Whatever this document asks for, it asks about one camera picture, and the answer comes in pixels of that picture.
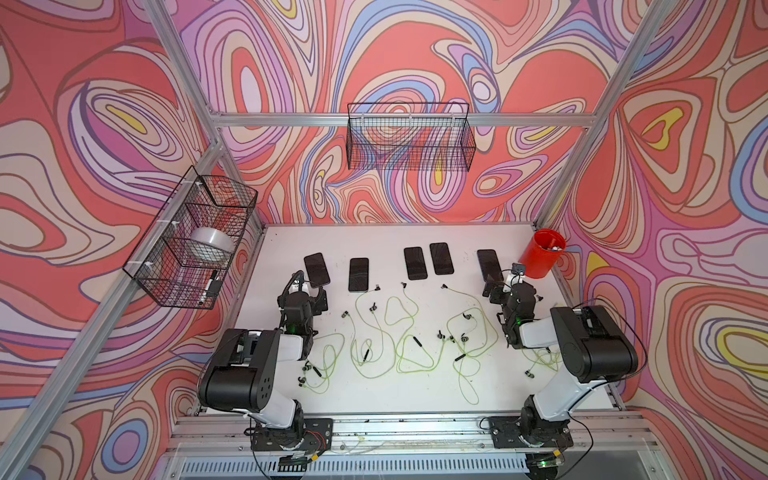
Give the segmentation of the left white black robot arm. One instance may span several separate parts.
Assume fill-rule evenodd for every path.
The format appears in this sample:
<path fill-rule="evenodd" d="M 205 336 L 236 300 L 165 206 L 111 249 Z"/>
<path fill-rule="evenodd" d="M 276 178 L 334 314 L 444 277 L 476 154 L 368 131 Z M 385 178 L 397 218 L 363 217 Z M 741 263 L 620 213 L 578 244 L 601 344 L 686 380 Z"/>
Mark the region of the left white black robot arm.
<path fill-rule="evenodd" d="M 311 295 L 305 284 L 304 272 L 296 271 L 278 295 L 276 328 L 226 330 L 198 383 L 202 407 L 249 420 L 246 436 L 254 451 L 319 455 L 331 445 L 332 422 L 308 424 L 301 403 L 277 390 L 278 364 L 308 359 L 317 335 L 314 317 L 328 309 L 325 290 Z"/>

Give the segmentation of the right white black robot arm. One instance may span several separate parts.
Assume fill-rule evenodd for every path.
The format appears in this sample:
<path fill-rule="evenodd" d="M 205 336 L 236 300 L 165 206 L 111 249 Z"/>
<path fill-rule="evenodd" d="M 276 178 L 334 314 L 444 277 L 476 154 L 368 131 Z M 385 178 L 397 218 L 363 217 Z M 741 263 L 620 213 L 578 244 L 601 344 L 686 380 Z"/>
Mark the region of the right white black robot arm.
<path fill-rule="evenodd" d="M 489 426 L 498 448 L 567 448 L 573 445 L 573 408 L 593 390 L 634 374 L 638 354 L 602 306 L 553 307 L 547 317 L 536 318 L 537 290 L 521 279 L 522 269 L 515 264 L 506 280 L 501 274 L 486 274 L 483 295 L 501 307 L 497 318 L 509 347 L 554 346 L 562 366 L 542 390 L 526 398 L 518 417 L 491 417 Z"/>

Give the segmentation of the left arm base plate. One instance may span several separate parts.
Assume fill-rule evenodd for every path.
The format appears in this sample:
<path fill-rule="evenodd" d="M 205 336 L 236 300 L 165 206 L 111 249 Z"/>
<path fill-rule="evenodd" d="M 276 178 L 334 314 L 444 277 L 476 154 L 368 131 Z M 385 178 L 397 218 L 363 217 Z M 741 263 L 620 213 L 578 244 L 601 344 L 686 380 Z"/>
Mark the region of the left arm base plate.
<path fill-rule="evenodd" d="M 244 435 L 255 452 L 304 452 L 321 454 L 332 446 L 334 421 L 331 418 L 297 419 L 286 429 L 249 426 Z"/>

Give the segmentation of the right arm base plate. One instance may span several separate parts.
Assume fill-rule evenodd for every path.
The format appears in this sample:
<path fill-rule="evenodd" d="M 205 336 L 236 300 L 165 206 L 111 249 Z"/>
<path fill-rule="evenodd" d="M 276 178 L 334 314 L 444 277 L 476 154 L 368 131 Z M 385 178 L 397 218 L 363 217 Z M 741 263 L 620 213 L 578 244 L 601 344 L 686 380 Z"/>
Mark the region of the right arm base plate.
<path fill-rule="evenodd" d="M 487 420 L 496 449 L 565 450 L 574 445 L 568 421 L 525 416 L 491 416 Z"/>

